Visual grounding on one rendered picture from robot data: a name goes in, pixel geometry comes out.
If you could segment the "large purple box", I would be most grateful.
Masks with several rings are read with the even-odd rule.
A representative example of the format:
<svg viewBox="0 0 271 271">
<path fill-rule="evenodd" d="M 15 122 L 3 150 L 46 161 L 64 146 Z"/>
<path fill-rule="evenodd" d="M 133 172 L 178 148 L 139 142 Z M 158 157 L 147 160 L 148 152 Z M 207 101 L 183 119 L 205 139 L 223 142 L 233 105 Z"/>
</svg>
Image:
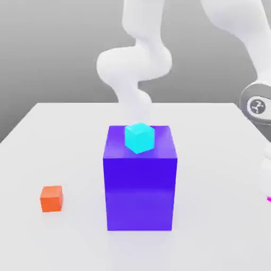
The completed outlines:
<svg viewBox="0 0 271 271">
<path fill-rule="evenodd" d="M 177 153 L 168 126 L 155 126 L 155 147 L 136 154 L 124 145 L 124 127 L 109 127 L 103 172 L 109 231 L 170 231 Z"/>
</svg>

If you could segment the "small cyan cube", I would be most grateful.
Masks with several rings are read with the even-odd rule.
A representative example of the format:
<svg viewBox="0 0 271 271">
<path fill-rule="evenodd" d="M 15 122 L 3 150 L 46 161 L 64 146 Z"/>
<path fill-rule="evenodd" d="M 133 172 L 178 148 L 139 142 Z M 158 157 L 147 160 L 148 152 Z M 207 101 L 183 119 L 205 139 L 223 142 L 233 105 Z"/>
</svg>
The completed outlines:
<svg viewBox="0 0 271 271">
<path fill-rule="evenodd" d="M 124 143 L 136 154 L 152 150 L 155 147 L 155 130 L 144 123 L 126 126 Z"/>
</svg>

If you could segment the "small orange cube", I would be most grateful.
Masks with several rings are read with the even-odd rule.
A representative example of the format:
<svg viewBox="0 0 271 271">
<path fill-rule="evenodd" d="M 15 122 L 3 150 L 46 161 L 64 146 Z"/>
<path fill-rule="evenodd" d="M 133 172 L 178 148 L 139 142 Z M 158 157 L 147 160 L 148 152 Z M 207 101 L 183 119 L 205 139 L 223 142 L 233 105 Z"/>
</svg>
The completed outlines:
<svg viewBox="0 0 271 271">
<path fill-rule="evenodd" d="M 63 199 L 62 186 L 44 186 L 40 195 L 42 212 L 61 211 Z"/>
</svg>

